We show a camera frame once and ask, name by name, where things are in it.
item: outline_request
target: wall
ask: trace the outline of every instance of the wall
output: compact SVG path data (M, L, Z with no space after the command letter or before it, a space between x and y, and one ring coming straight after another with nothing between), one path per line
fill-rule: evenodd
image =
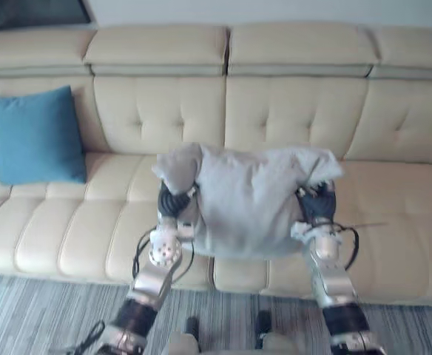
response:
M100 26L328 20L432 27L432 0L87 0Z

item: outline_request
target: striped carpet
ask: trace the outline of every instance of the striped carpet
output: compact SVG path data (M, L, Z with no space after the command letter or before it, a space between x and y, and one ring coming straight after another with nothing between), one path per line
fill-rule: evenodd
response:
M110 320L125 286L78 285L0 276L0 355L42 355L82 340L94 322ZM200 317L202 349L248 349L258 310L289 334L302 354L329 354L328 335L313 302L220 292L172 291L149 337L147 355L159 354L171 331ZM389 355L432 355L432 308L365 306Z

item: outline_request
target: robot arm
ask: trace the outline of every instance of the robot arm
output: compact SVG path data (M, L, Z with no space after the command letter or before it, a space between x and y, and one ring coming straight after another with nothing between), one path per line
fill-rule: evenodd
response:
M158 225L150 233L149 262L138 272L117 317L99 339L97 355L141 355L146 336L172 285L181 264L181 234L177 216L190 201L187 194L171 196L162 185L158 203Z
M357 302L357 293L340 262L341 239L333 222L336 195L332 183L299 188L297 198L306 231L298 234L305 244L303 256L311 273L311 288L323 310L331 335L333 355L386 354L371 332Z
M334 187L329 183L296 192L305 223L298 234L311 272L311 286L331 335L333 355L385 355L357 302L357 294L339 258L340 237L333 222ZM97 355L141 355L155 317L181 264L182 249L176 217L188 195L171 196L163 185L159 195L159 224L151 235L147 263L134 279L115 320L100 338Z

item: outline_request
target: gray rug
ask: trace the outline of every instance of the gray rug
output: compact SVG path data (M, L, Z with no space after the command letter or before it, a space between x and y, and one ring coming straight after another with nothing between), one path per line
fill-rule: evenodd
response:
M125 286L0 277L0 355L50 354L50 349L76 344L97 320L114 317L126 293ZM330 354L322 314L313 302L172 291L156 319L146 355L159 354L170 332L181 329L191 315L200 318L204 351L253 348L252 329L260 309L272 312L275 329L290 335L303 354ZM364 309L389 355L432 355L432 308Z

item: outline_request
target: sofa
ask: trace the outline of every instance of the sofa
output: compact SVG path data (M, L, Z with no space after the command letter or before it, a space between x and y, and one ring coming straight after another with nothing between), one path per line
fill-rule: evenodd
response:
M363 302L432 305L432 29L329 22L0 32L0 95L72 87L86 184L0 184L0 274L128 283L183 142L331 149ZM351 236L341 255L347 260ZM185 251L178 276L188 265ZM144 252L141 262L147 259ZM196 255L176 288L311 298L300 255Z

